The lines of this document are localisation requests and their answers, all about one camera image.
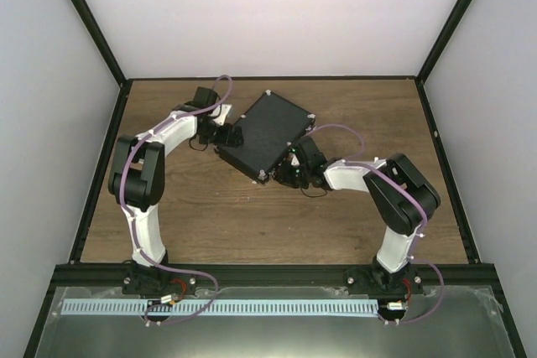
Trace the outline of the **black poker set case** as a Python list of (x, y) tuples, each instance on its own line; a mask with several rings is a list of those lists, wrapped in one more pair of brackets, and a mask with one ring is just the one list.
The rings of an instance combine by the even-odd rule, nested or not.
[(242, 145), (219, 146), (216, 154), (251, 180), (266, 184), (290, 146), (314, 123), (313, 112), (266, 90), (232, 124), (242, 132)]

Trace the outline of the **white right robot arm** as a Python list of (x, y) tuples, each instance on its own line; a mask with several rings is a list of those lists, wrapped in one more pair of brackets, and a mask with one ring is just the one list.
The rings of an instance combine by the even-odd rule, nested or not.
[(309, 137), (289, 147), (273, 178), (293, 189), (370, 194), (386, 225), (371, 268), (374, 286), (382, 293), (392, 293), (402, 284), (415, 240), (441, 206), (437, 190), (406, 155), (396, 153), (371, 162), (328, 159)]

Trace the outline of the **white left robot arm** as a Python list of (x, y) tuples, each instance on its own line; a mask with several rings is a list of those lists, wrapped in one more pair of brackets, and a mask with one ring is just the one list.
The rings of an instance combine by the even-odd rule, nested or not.
[(164, 293), (172, 276), (160, 266), (167, 256), (159, 227), (166, 158), (195, 137), (218, 145), (240, 145), (240, 132), (227, 122), (232, 112), (232, 105), (226, 103), (228, 97), (219, 96), (212, 88), (200, 87), (192, 101), (176, 106), (162, 122), (135, 136), (122, 135), (117, 139), (108, 191), (126, 217), (132, 259), (147, 267), (141, 281), (151, 293)]

